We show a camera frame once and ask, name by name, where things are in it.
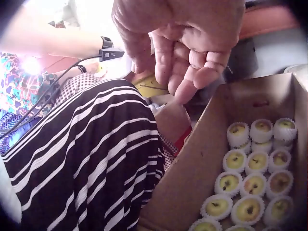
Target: checkered fabric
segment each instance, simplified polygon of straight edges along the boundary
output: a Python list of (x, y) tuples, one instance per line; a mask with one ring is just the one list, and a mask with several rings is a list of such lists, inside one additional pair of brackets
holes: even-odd
[(175, 156), (174, 154), (178, 152), (178, 148), (175, 147), (171, 142), (169, 142), (162, 134), (159, 134), (161, 140), (163, 142), (163, 149), (164, 149), (164, 157), (165, 157), (165, 171), (168, 170), (171, 163), (174, 161)]
[(55, 107), (75, 95), (77, 92), (99, 82), (100, 79), (92, 74), (83, 73), (69, 79), (61, 88), (59, 97), (56, 100)]

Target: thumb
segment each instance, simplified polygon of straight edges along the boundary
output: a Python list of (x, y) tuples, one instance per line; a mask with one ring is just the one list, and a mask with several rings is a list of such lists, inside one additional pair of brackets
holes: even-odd
[(148, 33), (171, 21), (172, 9), (168, 2), (114, 0), (111, 16), (123, 39), (125, 50), (135, 64), (133, 71), (145, 71), (151, 57)]

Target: apple stem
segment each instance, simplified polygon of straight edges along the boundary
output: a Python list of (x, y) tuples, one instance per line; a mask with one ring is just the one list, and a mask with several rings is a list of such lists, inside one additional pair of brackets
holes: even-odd
[(250, 207), (247, 209), (247, 213), (248, 213), (248, 214), (252, 214), (252, 212), (253, 212), (253, 207), (250, 206)]

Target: yellow apple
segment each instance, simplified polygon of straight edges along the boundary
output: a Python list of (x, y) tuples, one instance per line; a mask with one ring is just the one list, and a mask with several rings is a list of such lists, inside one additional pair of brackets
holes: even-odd
[(253, 221), (260, 214), (260, 209), (260, 204), (256, 199), (248, 198), (239, 204), (236, 215), (240, 221)]
[(230, 133), (233, 135), (240, 135), (245, 131), (245, 125), (244, 124), (235, 124), (230, 128)]
[(288, 157), (284, 152), (277, 152), (273, 156), (275, 165), (284, 165), (288, 161)]
[(226, 159), (227, 167), (231, 169), (238, 169), (244, 163), (244, 156), (237, 151), (232, 152)]
[(205, 211), (210, 216), (219, 216), (228, 209), (229, 203), (225, 199), (215, 199), (207, 203)]
[(244, 189), (249, 194), (259, 195), (264, 189), (264, 180), (259, 176), (252, 176), (245, 182)]
[(291, 179), (286, 173), (279, 172), (272, 177), (270, 188), (274, 193), (280, 193), (288, 187), (290, 182)]
[(234, 175), (223, 176), (220, 179), (219, 185), (226, 192), (233, 191), (238, 186), (238, 178)]
[(281, 120), (278, 125), (281, 128), (295, 129), (295, 124), (289, 120)]
[(256, 122), (255, 127), (256, 129), (263, 131), (263, 132), (269, 132), (271, 129), (271, 125), (265, 120), (260, 120)]
[(249, 168), (253, 170), (262, 169), (266, 166), (267, 156), (264, 153), (255, 153), (248, 162)]
[(290, 212), (291, 204), (286, 199), (278, 200), (272, 207), (272, 216), (277, 220), (283, 219)]
[(201, 224), (198, 224), (194, 228), (194, 231), (216, 231), (216, 227), (209, 222), (203, 222)]

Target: cardboard box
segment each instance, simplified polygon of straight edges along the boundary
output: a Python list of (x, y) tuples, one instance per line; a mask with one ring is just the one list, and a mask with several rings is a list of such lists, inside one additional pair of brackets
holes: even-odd
[[(237, 121), (251, 124), (265, 118), (296, 121), (298, 138), (292, 154), (294, 186), (291, 192), (300, 203), (307, 196), (307, 82), (304, 76), (280, 74), (248, 79), (218, 87), (188, 141), (156, 186), (142, 209), (139, 230), (184, 231), (200, 217), (203, 201), (213, 195), (214, 182), (222, 172), (228, 151), (226, 131)], [(225, 220), (223, 228), (232, 224)], [(259, 222), (255, 229), (262, 230)]]

